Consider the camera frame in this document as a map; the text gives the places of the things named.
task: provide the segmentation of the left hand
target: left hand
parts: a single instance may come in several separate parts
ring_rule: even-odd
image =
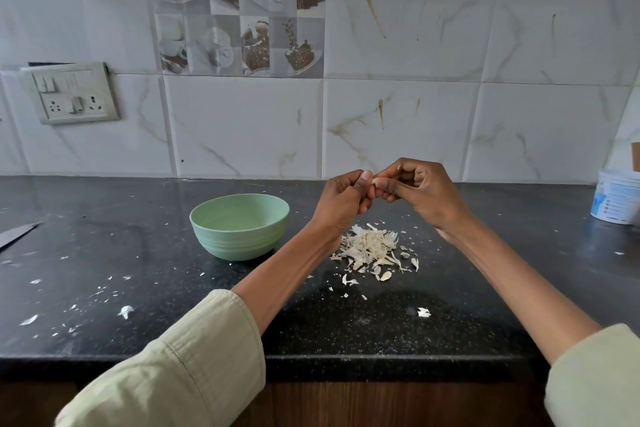
[[[371,171],[359,169],[326,182],[310,225],[328,234],[332,246],[335,243],[332,251],[338,248],[342,234],[353,224],[356,216],[371,208],[367,189],[372,179]]]

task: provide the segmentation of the sleeve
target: sleeve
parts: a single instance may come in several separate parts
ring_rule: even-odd
[[[212,291],[136,356],[60,411],[57,427],[226,427],[264,388],[258,327],[231,291]]]
[[[551,368],[545,406],[557,427],[640,426],[640,339],[620,324],[580,341]]]

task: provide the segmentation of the knife blade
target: knife blade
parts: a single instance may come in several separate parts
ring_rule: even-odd
[[[29,225],[23,225],[21,227],[17,227],[11,230],[6,230],[3,233],[0,233],[0,250],[2,250],[5,246],[10,243],[16,241],[18,238],[23,236],[24,234],[29,233],[32,229],[37,227],[40,223],[31,223]]]

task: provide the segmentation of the mint green bowl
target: mint green bowl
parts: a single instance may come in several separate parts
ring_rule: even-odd
[[[268,194],[230,194],[196,206],[193,231],[212,255],[244,261],[267,253],[284,234],[289,205]]]

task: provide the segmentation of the hand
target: hand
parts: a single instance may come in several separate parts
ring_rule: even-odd
[[[372,178],[371,171],[358,170],[326,182],[310,225],[328,234],[333,247],[332,252],[338,248],[342,234],[353,224],[356,216],[371,208],[367,189]]]
[[[458,189],[438,162],[400,158],[376,174],[367,190],[369,199],[389,203],[404,199],[441,235],[455,233],[473,215]]]

